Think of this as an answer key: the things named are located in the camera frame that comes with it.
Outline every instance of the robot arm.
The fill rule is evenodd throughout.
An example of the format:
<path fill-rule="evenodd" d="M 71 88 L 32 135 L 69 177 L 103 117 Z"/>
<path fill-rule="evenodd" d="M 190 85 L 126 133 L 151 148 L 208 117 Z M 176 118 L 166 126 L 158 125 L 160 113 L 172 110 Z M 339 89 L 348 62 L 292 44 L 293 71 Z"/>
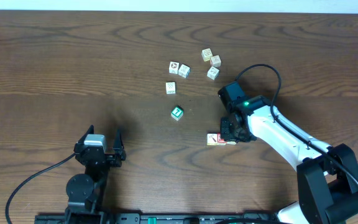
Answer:
<path fill-rule="evenodd" d="M 310 146 L 328 153 L 358 181 L 358 163 L 351 148 L 345 144 L 332 147 L 315 139 L 287 120 L 276 107 L 271 114 L 268 99 L 248 97 L 238 82 L 223 87 L 218 95 L 229 113 L 221 119 L 221 137 L 225 141 L 261 138 L 297 171 L 299 202 L 276 214 L 281 222 L 342 223 L 358 214 L 358 186 Z M 327 174 L 337 175 L 337 179 L 327 184 Z"/>
<path fill-rule="evenodd" d="M 309 139 L 313 145 L 328 152 L 327 148 L 330 146 L 328 143 L 315 139 L 295 126 L 281 115 L 276 107 L 274 107 L 274 113 L 279 115 L 277 119 L 280 119 L 282 123 L 285 123 L 287 127 L 297 132 L 298 135 L 303 136 L 304 139 Z M 249 131 L 255 137 L 264 140 L 274 148 L 295 170 L 297 165 L 301 164 L 305 159 L 314 159 L 321 155 L 310 149 L 307 144 L 294 137 L 277 122 L 274 122 L 269 106 L 263 106 L 255 110 L 252 115 L 247 117 L 247 122 Z"/>

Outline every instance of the wood grain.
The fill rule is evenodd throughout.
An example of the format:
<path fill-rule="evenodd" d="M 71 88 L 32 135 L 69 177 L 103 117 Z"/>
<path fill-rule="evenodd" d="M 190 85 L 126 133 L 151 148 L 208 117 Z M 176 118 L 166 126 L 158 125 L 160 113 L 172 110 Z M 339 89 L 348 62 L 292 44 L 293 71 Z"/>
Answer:
<path fill-rule="evenodd" d="M 223 61 L 215 81 L 207 47 Z M 191 67 L 188 79 L 168 74 L 171 60 Z M 225 115 L 217 91 L 254 63 L 282 74 L 287 118 L 358 159 L 358 15 L 0 11 L 0 223 L 14 188 L 70 155 L 90 124 L 109 144 L 123 131 L 128 160 L 111 171 L 112 210 L 243 212 L 297 200 L 294 170 L 263 141 L 205 143 Z M 169 81 L 176 95 L 165 94 Z M 277 80 L 256 68 L 241 85 L 272 96 Z M 62 212 L 65 185 L 83 170 L 72 160 L 29 182 L 12 221 Z"/>

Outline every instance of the white cube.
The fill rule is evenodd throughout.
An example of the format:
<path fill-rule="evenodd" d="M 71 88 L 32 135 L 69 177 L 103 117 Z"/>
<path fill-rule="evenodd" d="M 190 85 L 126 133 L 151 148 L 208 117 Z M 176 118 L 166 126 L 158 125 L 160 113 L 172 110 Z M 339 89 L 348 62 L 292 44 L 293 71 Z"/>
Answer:
<path fill-rule="evenodd" d="M 209 61 L 209 60 L 211 59 L 211 57 L 213 56 L 211 49 L 204 49 L 204 50 L 201 52 L 201 56 L 203 56 L 204 62 Z"/>
<path fill-rule="evenodd" d="M 212 80 L 215 80 L 215 78 L 219 75 L 219 69 L 215 68 L 214 66 L 212 66 L 206 76 L 210 77 Z"/>
<path fill-rule="evenodd" d="M 207 134 L 206 144 L 207 146 L 224 146 L 227 144 L 227 142 L 221 139 L 221 133 L 217 133 L 217 134 Z"/>
<path fill-rule="evenodd" d="M 182 64 L 179 68 L 179 75 L 183 78 L 187 78 L 190 73 L 190 67 Z"/>
<path fill-rule="evenodd" d="M 183 116 L 183 110 L 180 109 L 178 106 L 173 109 L 171 112 L 171 117 L 177 121 Z"/>
<path fill-rule="evenodd" d="M 211 65 L 218 68 L 219 66 L 221 66 L 222 61 L 221 58 L 217 55 L 214 57 L 211 57 Z"/>
<path fill-rule="evenodd" d="M 171 62 L 169 64 L 169 73 L 177 74 L 179 71 L 179 62 Z"/>
<path fill-rule="evenodd" d="M 165 88 L 167 89 L 167 94 L 175 94 L 176 93 L 175 82 L 166 83 Z"/>

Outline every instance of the black cable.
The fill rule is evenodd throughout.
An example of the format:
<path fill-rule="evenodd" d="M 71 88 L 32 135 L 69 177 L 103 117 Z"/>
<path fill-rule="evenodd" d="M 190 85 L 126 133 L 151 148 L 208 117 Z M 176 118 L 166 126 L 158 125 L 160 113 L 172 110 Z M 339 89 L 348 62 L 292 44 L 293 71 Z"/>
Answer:
<path fill-rule="evenodd" d="M 215 224 L 230 224 L 230 223 L 258 223 L 258 224 L 288 224 L 283 222 L 271 221 L 271 220 L 261 220 L 256 218 L 231 218 L 228 220 L 223 220 Z"/>
<path fill-rule="evenodd" d="M 308 141 L 308 140 L 305 140 L 303 139 L 300 135 L 298 135 L 296 132 L 294 132 L 293 130 L 291 130 L 289 127 L 287 127 L 285 124 L 283 124 L 279 119 L 278 119 L 278 116 L 275 115 L 274 111 L 273 111 L 273 108 L 274 108 L 274 103 L 277 99 L 277 96 L 278 96 L 278 92 L 280 91 L 281 89 L 281 76 L 279 74 L 279 72 L 273 68 L 272 66 L 270 65 L 265 65 L 265 64 L 256 64 L 256 65 L 251 65 L 249 66 L 248 68 L 244 69 L 242 72 L 240 72 L 240 74 L 236 77 L 236 79 L 234 79 L 234 81 L 237 81 L 240 76 L 250 70 L 251 68 L 254 68 L 254 67 L 259 67 L 259 66 L 262 66 L 262 67 L 267 67 L 267 68 L 270 68 L 272 69 L 276 75 L 277 75 L 277 78 L 278 78 L 278 87 L 277 87 L 277 91 L 276 93 L 274 94 L 273 96 L 273 99 L 272 99 L 272 103 L 270 104 L 270 113 L 272 114 L 272 117 L 273 117 L 273 122 L 277 122 L 282 128 L 284 128 L 286 131 L 288 131 L 290 134 L 294 135 L 294 137 L 298 138 L 300 141 L 302 141 L 303 143 L 305 143 L 308 147 L 314 149 L 315 151 L 319 152 L 321 155 L 323 155 L 326 159 L 328 159 L 329 161 L 331 161 L 335 166 L 337 166 L 338 169 L 340 169 L 343 173 L 345 173 L 348 177 L 350 177 L 350 179 L 353 180 L 353 182 L 357 185 L 358 187 L 358 181 L 357 179 L 351 174 L 351 172 L 349 171 L 349 169 L 347 169 L 346 167 L 342 166 L 342 164 L 340 164 L 337 160 L 335 160 L 334 158 L 332 158 L 329 154 L 327 154 L 326 152 L 324 152 L 322 149 L 314 146 L 311 141 Z"/>
<path fill-rule="evenodd" d="M 8 222 L 8 224 L 12 224 L 11 218 L 9 217 L 9 206 L 11 205 L 12 199 L 15 196 L 15 194 L 26 184 L 28 183 L 28 181 L 32 180 L 34 177 L 37 177 L 40 174 L 43 174 L 46 171 L 50 171 L 53 168 L 56 168 L 60 165 L 62 165 L 63 163 L 69 161 L 72 157 L 75 156 L 75 153 L 73 153 L 71 156 L 67 157 L 66 159 L 56 163 L 55 165 L 52 165 L 46 169 L 41 170 L 40 172 L 31 175 L 29 178 L 27 178 L 25 181 L 23 181 L 21 184 L 19 184 L 19 186 L 16 187 L 16 189 L 12 192 L 11 196 L 9 197 L 9 199 L 6 202 L 6 206 L 5 206 L 5 217 L 6 217 L 6 221 Z"/>

